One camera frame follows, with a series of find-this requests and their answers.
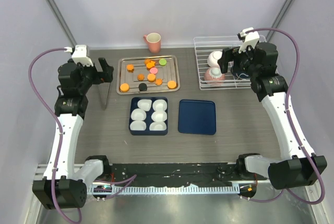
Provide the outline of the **orange flower cookie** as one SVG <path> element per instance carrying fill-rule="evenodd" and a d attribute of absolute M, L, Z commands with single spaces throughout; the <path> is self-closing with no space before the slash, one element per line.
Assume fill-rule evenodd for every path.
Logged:
<path fill-rule="evenodd" d="M 130 73 L 132 73 L 134 71 L 134 65 L 133 64 L 128 64 L 126 66 L 126 68 L 127 68 L 127 71 L 130 72 Z"/>

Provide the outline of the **metal tongs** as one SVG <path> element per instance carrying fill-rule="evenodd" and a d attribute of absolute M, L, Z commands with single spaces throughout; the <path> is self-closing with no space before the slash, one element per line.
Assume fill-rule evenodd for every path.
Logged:
<path fill-rule="evenodd" d="M 105 110 L 108 106 L 111 83 L 104 83 L 101 88 L 101 103 L 102 109 Z"/>

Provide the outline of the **orange swirl cookie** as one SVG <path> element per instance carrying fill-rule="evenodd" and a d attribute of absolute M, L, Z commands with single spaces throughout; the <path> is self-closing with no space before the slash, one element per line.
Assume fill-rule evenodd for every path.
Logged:
<path fill-rule="evenodd" d="M 138 81 L 143 81 L 143 80 L 145 80 L 145 75 L 144 74 L 138 74 L 137 79 L 138 79 Z"/>

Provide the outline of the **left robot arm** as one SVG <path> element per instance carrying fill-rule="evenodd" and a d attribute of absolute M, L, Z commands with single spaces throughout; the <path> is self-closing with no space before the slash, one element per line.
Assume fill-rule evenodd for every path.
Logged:
<path fill-rule="evenodd" d="M 98 179 L 107 181 L 111 166 L 105 155 L 89 156 L 76 171 L 74 159 L 80 129 L 88 106 L 87 92 L 92 85 L 111 83 L 114 68 L 104 58 L 96 66 L 83 66 L 69 60 L 58 68 L 58 98 L 51 111 L 56 116 L 55 138 L 49 163 L 42 179 L 33 181 L 32 191 L 46 209 L 82 208 L 87 189 Z"/>

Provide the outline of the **orange chip cookie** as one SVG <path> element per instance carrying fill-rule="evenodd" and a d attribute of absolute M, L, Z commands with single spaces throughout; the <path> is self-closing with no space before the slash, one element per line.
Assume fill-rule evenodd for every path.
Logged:
<path fill-rule="evenodd" d="M 162 84 L 163 84 L 163 79 L 156 79 L 156 80 L 155 80 L 155 84 L 156 84 L 157 86 L 162 85 Z"/>

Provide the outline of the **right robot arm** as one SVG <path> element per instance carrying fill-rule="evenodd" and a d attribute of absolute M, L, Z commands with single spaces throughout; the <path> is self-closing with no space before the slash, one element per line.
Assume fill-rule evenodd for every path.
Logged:
<path fill-rule="evenodd" d="M 310 186 L 327 167 L 327 161 L 314 153 L 303 134 L 287 94 L 288 84 L 276 73 L 277 58 L 274 44 L 259 42 L 244 50 L 224 49 L 218 60 L 222 73 L 232 63 L 234 72 L 249 76 L 251 88 L 269 115 L 280 147 L 279 161 L 260 154 L 239 155 L 235 172 L 243 180 L 259 174 L 278 190 Z"/>

